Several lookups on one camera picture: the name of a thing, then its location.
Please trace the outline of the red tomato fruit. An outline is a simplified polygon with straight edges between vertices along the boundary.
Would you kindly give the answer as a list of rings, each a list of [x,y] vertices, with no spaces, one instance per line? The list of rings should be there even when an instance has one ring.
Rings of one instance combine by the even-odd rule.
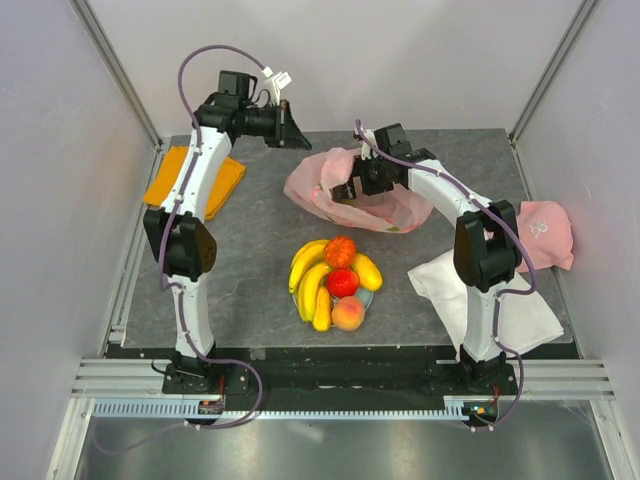
[[[326,279],[326,288],[329,294],[338,298],[353,296],[359,286],[359,276],[351,269],[334,270]]]

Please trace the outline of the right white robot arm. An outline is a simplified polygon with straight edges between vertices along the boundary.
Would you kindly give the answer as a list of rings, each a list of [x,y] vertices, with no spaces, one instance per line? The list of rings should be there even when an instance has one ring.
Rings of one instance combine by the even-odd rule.
[[[514,207],[493,202],[465,186],[433,154],[413,149],[401,124],[365,130],[355,122],[361,152],[332,199],[354,200],[387,193],[397,185],[421,196],[455,228],[453,266],[467,288],[467,329],[460,345],[458,381],[467,392],[483,392],[506,368],[498,345],[497,302],[522,261]]]

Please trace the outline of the peach fruit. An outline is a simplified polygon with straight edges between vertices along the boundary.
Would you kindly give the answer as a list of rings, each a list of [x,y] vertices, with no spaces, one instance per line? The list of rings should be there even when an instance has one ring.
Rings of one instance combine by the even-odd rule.
[[[331,311],[332,323],[342,331],[355,331],[363,323],[366,309],[355,296],[341,298]]]

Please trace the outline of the yellow mango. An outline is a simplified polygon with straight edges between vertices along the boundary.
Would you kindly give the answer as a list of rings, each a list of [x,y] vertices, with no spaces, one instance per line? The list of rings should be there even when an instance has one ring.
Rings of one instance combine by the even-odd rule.
[[[328,289],[319,287],[316,297],[316,307],[312,320],[313,328],[318,332],[326,332],[331,326],[332,298]]]
[[[378,291],[383,283],[383,276],[377,265],[366,255],[357,253],[351,269],[358,275],[360,286],[369,291]]]

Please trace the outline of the pink peach plastic bag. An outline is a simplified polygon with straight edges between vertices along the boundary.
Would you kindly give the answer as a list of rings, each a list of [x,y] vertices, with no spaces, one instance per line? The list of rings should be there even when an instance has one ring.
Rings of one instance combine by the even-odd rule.
[[[381,233],[409,233],[421,226],[433,205],[402,185],[353,200],[334,200],[332,189],[348,180],[357,152],[332,148],[303,159],[288,176],[283,193],[307,212],[335,225]]]

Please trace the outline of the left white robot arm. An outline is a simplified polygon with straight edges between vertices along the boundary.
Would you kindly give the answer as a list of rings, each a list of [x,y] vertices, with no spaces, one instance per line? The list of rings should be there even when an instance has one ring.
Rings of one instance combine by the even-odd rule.
[[[224,160],[242,136],[264,140],[270,148],[308,150],[282,90],[291,82],[286,72],[264,68],[268,101],[250,98],[254,76],[222,71],[218,89],[197,109],[187,112],[193,127],[186,159],[169,194],[143,217],[144,230],[160,270],[163,289],[172,292],[177,339],[183,357],[200,358],[215,345],[209,322],[207,283],[217,244],[204,224],[210,191]]]

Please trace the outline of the yellow banana bunch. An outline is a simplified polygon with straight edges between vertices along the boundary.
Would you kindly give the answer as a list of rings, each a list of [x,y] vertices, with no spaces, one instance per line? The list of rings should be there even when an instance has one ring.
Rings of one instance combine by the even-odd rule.
[[[322,261],[311,267],[304,274],[298,289],[298,310],[304,322],[312,321],[319,287],[331,271],[332,267]]]
[[[288,281],[288,290],[291,294],[297,291],[305,273],[325,260],[325,247],[328,243],[328,239],[310,241],[294,255]]]

